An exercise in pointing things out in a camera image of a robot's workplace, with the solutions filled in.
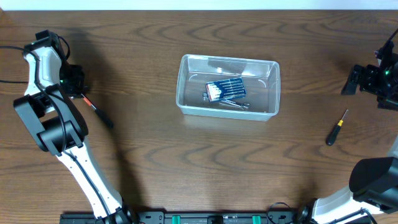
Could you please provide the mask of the small claw hammer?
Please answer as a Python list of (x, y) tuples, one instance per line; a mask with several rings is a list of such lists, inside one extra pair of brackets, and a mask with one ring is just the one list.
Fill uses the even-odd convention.
[(102, 120), (102, 122), (109, 128), (112, 129), (114, 127), (114, 123), (111, 121), (111, 119), (108, 117), (108, 115), (101, 109), (97, 108), (95, 104), (87, 98), (84, 94), (81, 94), (83, 97), (83, 100), (94, 110), (96, 115)]

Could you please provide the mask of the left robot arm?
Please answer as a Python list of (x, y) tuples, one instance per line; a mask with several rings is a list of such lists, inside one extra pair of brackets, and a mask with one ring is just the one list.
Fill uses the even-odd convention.
[(63, 37), (43, 30), (35, 38), (22, 48), (29, 82), (24, 96), (14, 100), (14, 109), (39, 148), (72, 173), (93, 210), (92, 215), (62, 215), (60, 223), (134, 223), (122, 196), (96, 163), (88, 127), (72, 103), (72, 98), (86, 97), (82, 67), (68, 63)]

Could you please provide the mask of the blue screwdriver set case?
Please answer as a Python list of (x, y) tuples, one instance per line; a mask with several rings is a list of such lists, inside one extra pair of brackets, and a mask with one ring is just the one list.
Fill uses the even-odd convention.
[(229, 78), (207, 82), (206, 94), (210, 102), (244, 98), (246, 89), (242, 78)]

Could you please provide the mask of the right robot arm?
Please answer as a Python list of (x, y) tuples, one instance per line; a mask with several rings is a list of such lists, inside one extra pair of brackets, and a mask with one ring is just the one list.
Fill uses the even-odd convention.
[[(354, 95), (356, 90), (377, 97), (377, 107), (397, 110), (397, 54), (394, 36), (375, 52), (378, 65), (355, 65), (341, 91)], [(312, 200), (294, 215), (293, 223), (375, 223), (375, 214), (397, 211), (397, 148), (386, 157), (360, 160), (348, 186), (334, 194)]]

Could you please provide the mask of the silver double ring wrench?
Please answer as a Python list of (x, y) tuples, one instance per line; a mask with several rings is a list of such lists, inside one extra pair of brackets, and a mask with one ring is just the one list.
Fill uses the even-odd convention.
[(233, 99), (244, 98), (246, 94), (243, 91), (238, 91), (237, 93), (221, 93), (219, 95), (209, 95), (208, 93), (203, 93), (203, 100), (215, 105), (218, 103), (222, 106), (230, 106), (239, 108), (242, 110), (248, 110), (250, 107), (249, 103), (238, 103), (233, 101)]

